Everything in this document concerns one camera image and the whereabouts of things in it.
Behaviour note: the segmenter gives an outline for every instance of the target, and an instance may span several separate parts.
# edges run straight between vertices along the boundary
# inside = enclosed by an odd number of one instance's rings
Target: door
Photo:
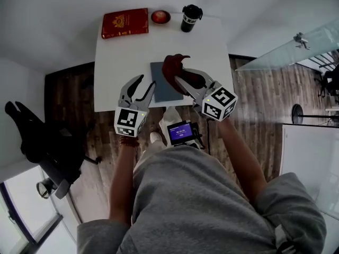
[[[241,70],[280,69],[319,54],[339,49],[339,19],[333,20],[301,36],[305,43],[295,40],[238,68]]]

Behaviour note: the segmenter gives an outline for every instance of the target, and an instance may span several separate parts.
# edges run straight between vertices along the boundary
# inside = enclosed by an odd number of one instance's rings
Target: red book
[[[101,30],[103,39],[143,33],[148,33],[147,8],[112,12],[104,15]]]

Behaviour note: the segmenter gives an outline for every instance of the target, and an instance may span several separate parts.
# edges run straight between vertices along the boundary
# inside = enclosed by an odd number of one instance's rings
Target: window
[[[43,179],[41,168],[35,167],[0,184],[1,254],[76,253],[63,216],[37,192]]]

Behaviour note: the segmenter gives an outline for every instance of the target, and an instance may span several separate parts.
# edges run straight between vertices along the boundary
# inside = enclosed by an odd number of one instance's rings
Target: device screen
[[[192,135],[191,126],[189,123],[180,125],[169,130],[172,140],[190,137]]]

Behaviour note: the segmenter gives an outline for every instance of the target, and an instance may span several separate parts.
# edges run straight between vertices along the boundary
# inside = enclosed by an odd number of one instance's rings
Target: sleeve
[[[321,253],[326,225],[318,207],[297,175],[287,173],[270,181],[254,203],[258,213],[282,228],[302,253]]]
[[[128,230],[127,225],[108,219],[83,223],[77,228],[77,253],[117,253]]]

